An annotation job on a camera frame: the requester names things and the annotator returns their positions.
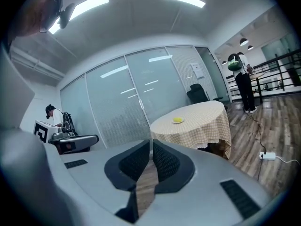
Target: round table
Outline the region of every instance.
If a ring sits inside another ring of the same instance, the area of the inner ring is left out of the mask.
[[[181,123],[173,123],[174,117],[182,117]],[[198,148],[203,143],[223,142],[224,156],[231,152],[231,134],[224,105],[208,101],[176,109],[150,126],[153,139],[176,143],[190,148]]]

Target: black pants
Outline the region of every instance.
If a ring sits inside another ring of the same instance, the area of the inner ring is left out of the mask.
[[[241,98],[243,100],[245,110],[254,110],[254,96],[252,91],[251,80],[248,74],[239,73],[235,77],[235,81],[238,86]]]

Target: black chair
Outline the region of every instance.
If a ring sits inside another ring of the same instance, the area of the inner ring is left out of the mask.
[[[192,104],[201,103],[209,101],[209,96],[207,97],[203,87],[200,84],[193,84],[190,86],[191,90],[188,91],[186,94],[189,97]],[[220,101],[223,97],[217,97],[213,100]]]

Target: glass door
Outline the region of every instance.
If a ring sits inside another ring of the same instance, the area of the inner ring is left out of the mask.
[[[104,149],[89,104],[84,75],[61,90],[61,103],[63,111],[70,113],[79,135],[98,135],[99,141],[91,147],[91,150]]]
[[[124,57],[86,74],[94,116],[108,147],[150,138],[150,128]]]
[[[131,54],[126,59],[150,123],[190,104],[171,56],[164,48]]]
[[[229,104],[230,99],[229,99],[227,87],[215,59],[213,58],[208,48],[196,47],[196,49],[199,55],[201,56],[202,60],[204,61],[204,64],[210,74],[212,83],[214,84],[216,95],[218,97],[223,97],[220,100],[220,102],[224,104]]]

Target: black vent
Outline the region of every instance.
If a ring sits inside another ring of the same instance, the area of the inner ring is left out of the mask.
[[[80,165],[84,165],[86,163],[88,163],[86,160],[81,159],[81,160],[77,160],[77,161],[66,162],[65,166],[67,169],[69,169],[69,168],[74,168],[74,167],[77,167]]]
[[[162,182],[178,171],[180,160],[175,155],[156,144],[154,145],[153,150],[154,153],[152,159],[157,168],[158,181]]]
[[[221,182],[221,186],[244,219],[251,217],[260,210],[260,207],[234,180]]]
[[[142,146],[119,162],[120,170],[134,181],[138,181],[150,160],[149,146]]]

